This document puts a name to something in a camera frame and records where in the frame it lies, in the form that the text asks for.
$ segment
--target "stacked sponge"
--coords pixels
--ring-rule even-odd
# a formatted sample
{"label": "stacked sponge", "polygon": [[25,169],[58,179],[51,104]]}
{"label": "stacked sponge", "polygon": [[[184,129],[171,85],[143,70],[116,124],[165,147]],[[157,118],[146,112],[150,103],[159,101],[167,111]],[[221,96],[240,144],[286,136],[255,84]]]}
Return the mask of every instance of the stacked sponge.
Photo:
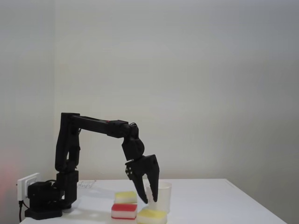
{"label": "stacked sponge", "polygon": [[137,194],[135,192],[116,193],[114,205],[111,208],[111,217],[115,219],[135,219],[137,204],[134,203],[137,203]]}
{"label": "stacked sponge", "polygon": [[167,213],[150,209],[142,209],[137,213],[137,194],[133,191],[115,194],[111,217],[115,219],[136,219],[138,224],[166,224]]}

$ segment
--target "power outlet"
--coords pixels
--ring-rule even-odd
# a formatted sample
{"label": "power outlet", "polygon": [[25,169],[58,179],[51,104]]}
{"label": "power outlet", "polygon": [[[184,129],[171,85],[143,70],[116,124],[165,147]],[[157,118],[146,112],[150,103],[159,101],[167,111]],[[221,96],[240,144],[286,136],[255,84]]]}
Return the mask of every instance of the power outlet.
{"label": "power outlet", "polygon": [[18,180],[18,201],[23,201],[28,197],[28,187],[40,181],[40,173],[32,174]]}

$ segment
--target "black robotic arm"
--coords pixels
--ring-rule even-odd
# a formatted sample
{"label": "black robotic arm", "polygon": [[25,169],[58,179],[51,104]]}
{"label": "black robotic arm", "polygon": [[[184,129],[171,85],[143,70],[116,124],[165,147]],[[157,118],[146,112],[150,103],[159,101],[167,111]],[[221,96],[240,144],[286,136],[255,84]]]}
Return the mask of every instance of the black robotic arm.
{"label": "black robotic arm", "polygon": [[128,161],[125,164],[128,178],[133,181],[139,197],[147,203],[142,180],[142,176],[146,174],[153,199],[157,201],[159,165],[155,155],[143,155],[144,144],[139,139],[139,129],[135,123],[94,119],[78,113],[62,113],[55,158],[57,180],[54,184],[37,182],[29,186],[30,208],[25,211],[25,216],[35,219],[61,216],[61,210],[70,208],[76,201],[78,171],[75,169],[79,164],[81,129],[124,138],[122,149]]}

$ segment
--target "black cable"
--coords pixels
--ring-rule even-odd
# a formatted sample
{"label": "black cable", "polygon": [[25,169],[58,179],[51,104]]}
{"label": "black cable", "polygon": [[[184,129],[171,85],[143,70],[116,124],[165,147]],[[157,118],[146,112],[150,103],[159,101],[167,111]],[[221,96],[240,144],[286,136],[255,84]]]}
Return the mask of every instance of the black cable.
{"label": "black cable", "polygon": [[56,180],[48,180],[48,181],[46,181],[46,183],[47,183],[47,182],[56,182]]}
{"label": "black cable", "polygon": [[22,213],[23,203],[24,203],[24,201],[19,201],[19,207],[20,207],[20,210],[19,210],[19,221],[20,222],[22,221],[21,213]]}
{"label": "black cable", "polygon": [[25,202],[24,202],[24,201],[23,201],[23,205],[25,205],[25,207],[29,209],[29,207],[28,207],[28,206],[25,204]]}

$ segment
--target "yellow sponge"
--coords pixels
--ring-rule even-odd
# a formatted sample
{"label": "yellow sponge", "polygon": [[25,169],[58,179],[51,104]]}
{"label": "yellow sponge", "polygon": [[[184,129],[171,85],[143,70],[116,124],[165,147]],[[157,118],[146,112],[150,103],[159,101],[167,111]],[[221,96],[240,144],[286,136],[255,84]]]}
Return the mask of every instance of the yellow sponge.
{"label": "yellow sponge", "polygon": [[142,209],[137,214],[138,224],[165,224],[167,223],[167,213],[164,211],[155,211]]}
{"label": "yellow sponge", "polygon": [[115,193],[115,204],[137,203],[137,194],[134,191],[124,191]]}

